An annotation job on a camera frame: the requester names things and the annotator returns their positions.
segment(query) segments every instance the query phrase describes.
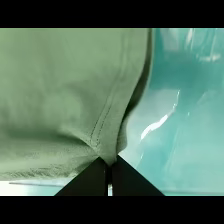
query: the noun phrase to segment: wrinkled fabric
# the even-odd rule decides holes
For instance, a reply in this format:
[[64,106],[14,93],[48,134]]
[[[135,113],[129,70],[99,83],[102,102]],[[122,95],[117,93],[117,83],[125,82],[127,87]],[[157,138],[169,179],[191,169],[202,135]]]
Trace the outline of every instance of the wrinkled fabric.
[[0,29],[0,180],[74,176],[99,156],[113,164],[150,35]]

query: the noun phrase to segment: blue plastic sheet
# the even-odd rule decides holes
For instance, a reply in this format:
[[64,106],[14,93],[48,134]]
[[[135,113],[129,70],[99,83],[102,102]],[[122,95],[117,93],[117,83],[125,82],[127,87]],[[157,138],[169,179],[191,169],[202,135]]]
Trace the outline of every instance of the blue plastic sheet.
[[224,29],[154,30],[121,156],[166,195],[224,194]]

